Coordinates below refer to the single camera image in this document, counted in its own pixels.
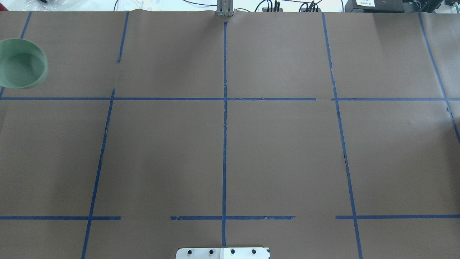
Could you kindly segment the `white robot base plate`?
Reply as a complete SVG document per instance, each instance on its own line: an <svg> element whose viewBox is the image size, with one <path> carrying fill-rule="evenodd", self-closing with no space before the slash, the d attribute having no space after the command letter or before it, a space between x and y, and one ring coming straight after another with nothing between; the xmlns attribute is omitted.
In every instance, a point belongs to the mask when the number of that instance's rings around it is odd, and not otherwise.
<svg viewBox="0 0 460 259"><path fill-rule="evenodd" d="M176 252L176 259L270 259L265 247L206 247L183 248Z"/></svg>

